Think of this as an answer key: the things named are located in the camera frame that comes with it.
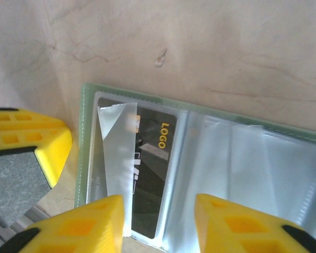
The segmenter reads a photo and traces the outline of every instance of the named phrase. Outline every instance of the green plastic edge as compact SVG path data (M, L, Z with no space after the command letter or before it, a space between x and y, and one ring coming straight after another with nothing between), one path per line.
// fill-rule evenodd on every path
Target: green plastic edge
M187 102L160 98L157 96L152 96L141 92L128 91L125 89L110 87L101 84L85 83L82 87L80 102L80 126L78 142L80 150L78 153L79 158L75 191L75 207L79 207L85 204L87 188L87 170L84 170L83 168L87 168L89 162L88 159L92 124L91 112L93 108L94 95L97 91L121 95L128 98L135 98L142 101L148 101L157 104L168 105L181 110L196 111L199 113L208 114L218 118L231 120L243 124L262 125L267 130L316 144L316 131L301 129L294 126L274 123L267 120L256 119L253 117L243 116L235 113L224 112Z

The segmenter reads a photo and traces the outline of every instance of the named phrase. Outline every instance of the yellow plastic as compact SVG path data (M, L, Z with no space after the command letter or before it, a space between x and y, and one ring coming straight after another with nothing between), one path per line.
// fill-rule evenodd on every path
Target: yellow plastic
M31 225L41 232L20 253L121 252L123 226L122 196L110 196Z
M202 253L308 252L282 228L296 224L207 194L195 201Z
M61 120L23 109L0 111L0 131L65 127Z
M35 156L50 185L60 178L72 146L72 136L66 127L0 132L0 150L36 146Z

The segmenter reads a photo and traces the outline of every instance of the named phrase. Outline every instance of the black card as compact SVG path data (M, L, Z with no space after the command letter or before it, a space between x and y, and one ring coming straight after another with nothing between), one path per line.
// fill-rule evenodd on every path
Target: black card
M137 108L132 229L154 238L174 138L176 117Z

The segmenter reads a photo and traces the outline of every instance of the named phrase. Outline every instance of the card holder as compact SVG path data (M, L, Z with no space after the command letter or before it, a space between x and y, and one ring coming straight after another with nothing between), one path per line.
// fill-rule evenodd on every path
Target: card holder
M93 84L81 103L75 205L119 192L116 175L126 174L125 236L168 252L199 251L195 195L208 193L294 221L316 237L316 132ZM103 129L117 126L117 116L103 111L117 106L140 117L139 133L127 132L123 117L103 138ZM127 155L117 148L123 145Z

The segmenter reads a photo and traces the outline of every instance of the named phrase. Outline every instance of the gray foam pad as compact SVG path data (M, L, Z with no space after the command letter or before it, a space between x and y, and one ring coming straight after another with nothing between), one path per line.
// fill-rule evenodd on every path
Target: gray foam pad
M0 225L11 226L49 191L36 147L0 151Z

